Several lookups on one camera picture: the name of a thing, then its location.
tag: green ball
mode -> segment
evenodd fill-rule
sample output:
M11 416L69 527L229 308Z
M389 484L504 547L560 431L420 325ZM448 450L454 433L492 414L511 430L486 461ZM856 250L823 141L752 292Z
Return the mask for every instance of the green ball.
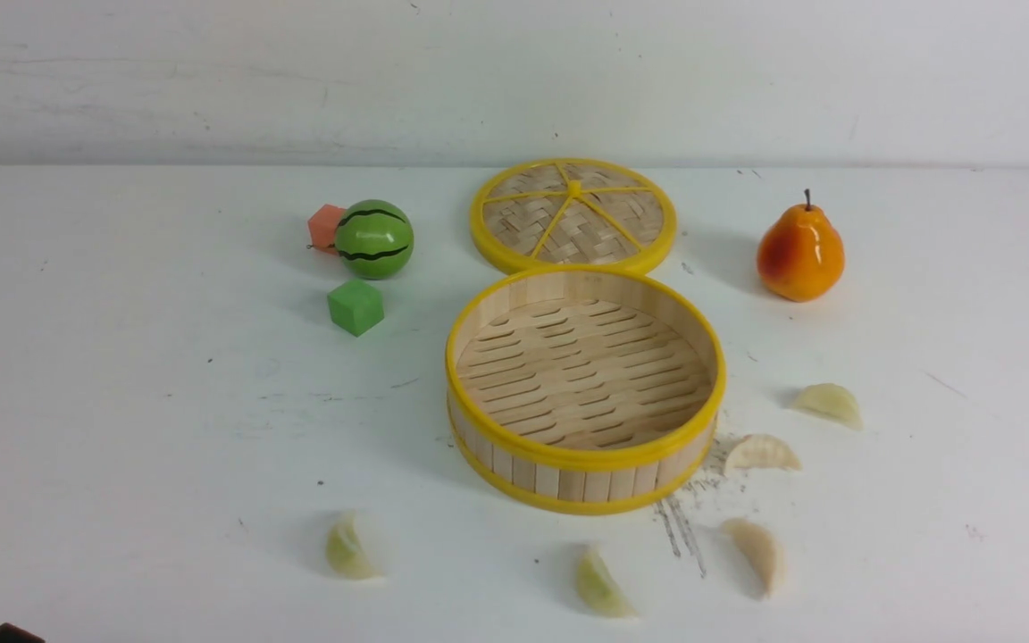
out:
M335 253L364 280L391 277L412 259L416 233L403 211L388 201L352 205L335 225Z

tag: white table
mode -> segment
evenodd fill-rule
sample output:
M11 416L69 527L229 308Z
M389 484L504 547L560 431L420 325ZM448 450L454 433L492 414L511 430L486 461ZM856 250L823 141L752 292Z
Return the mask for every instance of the white table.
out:
M722 443L771 432L805 464L726 480L711 457L669 528L524 507L451 448L446 333L501 277L465 223L492 174L0 167L0 622L109 643L1029 640L1029 172L646 171L682 231L653 277L725 346ZM789 305L756 285L755 242L804 187L849 267ZM355 338L306 219L369 197L418 246ZM854 390L865 431L782 407L820 382ZM387 531L388 581L327 570L346 508ZM717 536L732 516L787 546L779 598ZM572 593L592 540L640 621Z

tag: pink cube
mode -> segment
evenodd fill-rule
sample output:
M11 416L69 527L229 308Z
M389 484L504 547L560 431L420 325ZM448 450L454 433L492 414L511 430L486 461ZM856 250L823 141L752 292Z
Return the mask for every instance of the pink cube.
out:
M344 216L344 208L325 207L318 209L308 220L308 233L312 238L312 247L326 253L335 254L335 227Z

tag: bamboo steamer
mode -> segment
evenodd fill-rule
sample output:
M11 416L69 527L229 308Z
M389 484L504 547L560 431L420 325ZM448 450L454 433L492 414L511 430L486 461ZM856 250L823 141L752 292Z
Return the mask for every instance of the bamboo steamer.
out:
M542 267L474 297L447 341L447 410L470 467L569 513L651 504L707 455L725 392L717 335L619 267Z
M615 265L645 274L674 247L677 216L661 187L599 159L538 159L503 171L470 204L470 237L507 274Z

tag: yellow rim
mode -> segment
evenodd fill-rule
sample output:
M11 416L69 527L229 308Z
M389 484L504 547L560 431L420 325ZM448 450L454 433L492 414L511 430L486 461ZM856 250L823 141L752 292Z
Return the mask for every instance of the yellow rim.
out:
M502 183L503 180L507 180L516 174L532 170L532 168L535 167L554 165L559 169L559 174L563 176L563 180L565 180L567 178L567 174L563 170L564 164L592 165L595 167L605 168L605 170L624 174L629 176L630 179L637 180L638 183L641 183L641 187L593 187L590 188L590 190L577 190L576 193L561 190L557 192L526 192L519 195L498 197L494 200L487 199L487 194L490 194L491 190L494 190L494 188L497 187L499 183ZM657 197L658 203L661 204L663 214L665 214L665 223L662 224L661 233L658 233L657 240L653 240L653 243L646 247L641 247L637 240L635 240L629 231L622 227L620 223L613 219L612 216L603 212L603 209L596 207L592 201L586 199L584 197L584 194L590 193L626 191L652 192L653 197ZM511 249L499 243L498 240L495 240L494 235L491 235L490 230L487 230L487 225L483 219L484 205L494 203L494 201L551 195L566 197L566 201L559 209L559 212L555 215L554 219L551 220L551 224L547 225L546 230L542 233L542 237L539 238L534 251L531 251L531 256L511 251ZM579 201L579 203L582 203L586 207L592 209L594 213L603 217L607 223L617 228L617 231L622 233L622 237L624 237L626 241L630 241L630 243L637 246L638 253L636 255L628 257L628 259L614 261L611 264L613 267L626 270L628 273L649 273L650 270L658 267L658 265L666 259L666 256L669 255L670 249L673 249L674 247L674 237L677 236L677 213L674 211L673 202L669 200L666 192L662 191L661 187L658 187L652 180L646 179L645 176L642 176L633 170L629 170L629 168L620 167L611 163L599 162L599 159L576 158L536 159L536 162L518 165L509 168L509 170L495 175L493 179L489 180L489 182L483 186L482 190L478 190L477 194L474 195L473 203L470 204L470 239L474 241L474 247L478 248L478 252L483 254L483 256L494 265L494 267L502 270L503 273L514 274L523 272L523 270L532 270L535 267L556 267L558 264L548 263L548 261L545 260L535 259L535 256L538 256L538 252L542 249L546 238L551 237L551 233L554 231L555 225L559 223L561 214L566 212L566 209L572 201Z
M447 409L447 419L451 419L451 408ZM662 486L662 488L654 489L649 493L641 494L641 496L634 496L632 498L627 498L625 500L609 500L605 502L579 502L576 500L559 500L557 498L548 498L546 496L539 496L539 494L532 491L527 491L526 489L519 488L514 484L509 484L509 481L503 480L503 478L495 475L494 471L487 469L483 466L483 463L478 462L477 457L474 457L473 453L466 448L463 443L463 438L458 435L458 431L454 429L454 421L452 420L452 431L451 435L455 438L455 443L458 444L458 452L462 453L466 463L470 465L474 472L483 476L483 479L489 481L493 488L498 489L510 496L519 502L524 502L524 504L529 504L531 507L538 507L539 509L547 509L547 511L558 511L560 513L575 513L579 516L604 516L606 513L620 513L624 511L633 511L633 509L640 509L645 507L647 504L653 504L669 496L670 493L674 493L678 490L686 480L694 475L694 471L697 471L701 464L704 463L706 457L709 457L709 450L712 448L712 442L714 440L709 440L706 444L706 449L701 453L701 457L698 457L694 461L694 464L685 468L685 471L678 473L677 478L675 478L671 484Z
M458 337L458 333L463 328L466 316L477 308L484 298L493 295L499 289L507 288L513 282L527 280L527 278L538 276L538 274L569 272L569 270L582 273L615 274L616 276L627 278L627 280L641 281L642 284L649 286L649 288L661 290L666 296L673 297L675 301L685 307L694 315L695 320L706 329L706 332L709 334L709 341L714 345L714 353L717 355L717 382L714 383L714 390L712 390L706 403L680 427L675 428L665 436L661 436L651 442L640 443L638 446L615 449L612 451L560 449L557 446L547 446L545 443L534 442L534 440L516 435L513 432L506 430L501 424L495 423L482 408L478 408L477 404L466 394L466 389L463 388L463 384L458 379L458 373L455 369L455 338ZM645 277L643 274L629 274L619 267L602 267L601 265L551 265L549 267L528 270L528 272L512 274L510 277L506 277L505 280L499 281L498 284L494 284L490 288L483 290L482 293L475 295L473 300L470 300L469 305L466 305L462 313L455 319L455 325L452 326L450 336L447 337L443 366L447 370L447 383L450 386L450 391L452 391L452 395L462 408L463 416L473 424L475 430L491 440L492 443L498 444L498 446L510 453L511 456L522 457L524 460L530 460L535 464L545 464L547 467L578 471L612 471L629 467L640 467L641 465L654 463L654 461L679 451L685 444L693 442L702 431L709 428L709 423L717 415L721 398L725 395L725 384L728 382L725 355L721 353L721 345L717 341L717 333L714 332L714 327L709 324L709 321L704 318L700 311L694 305L689 303L689 300L678 294L677 290L673 290L669 286L661 284L661 282L650 280L649 277Z

